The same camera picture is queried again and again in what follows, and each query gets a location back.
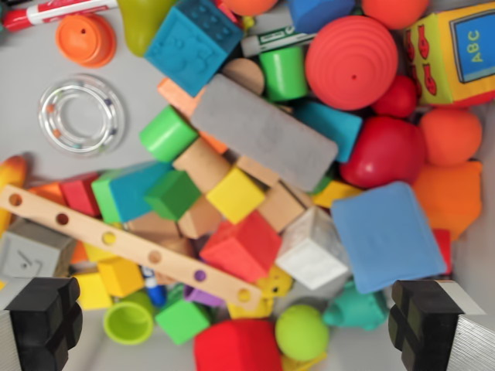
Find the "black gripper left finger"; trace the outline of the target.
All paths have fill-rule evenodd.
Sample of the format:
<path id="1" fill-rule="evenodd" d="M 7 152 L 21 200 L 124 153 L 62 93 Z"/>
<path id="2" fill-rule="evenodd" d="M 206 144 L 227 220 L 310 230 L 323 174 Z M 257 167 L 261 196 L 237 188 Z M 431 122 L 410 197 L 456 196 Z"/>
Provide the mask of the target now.
<path id="1" fill-rule="evenodd" d="M 1 369 L 62 370 L 82 331 L 71 277 L 20 277 L 1 289 Z"/>

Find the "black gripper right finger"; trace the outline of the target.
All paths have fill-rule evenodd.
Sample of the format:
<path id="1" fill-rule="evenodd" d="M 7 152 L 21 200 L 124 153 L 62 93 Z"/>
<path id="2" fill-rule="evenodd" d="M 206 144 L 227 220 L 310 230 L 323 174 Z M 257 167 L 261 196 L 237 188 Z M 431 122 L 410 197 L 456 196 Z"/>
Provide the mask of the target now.
<path id="1" fill-rule="evenodd" d="M 494 317 L 455 281 L 396 281 L 388 319 L 407 370 L 493 370 Z"/>

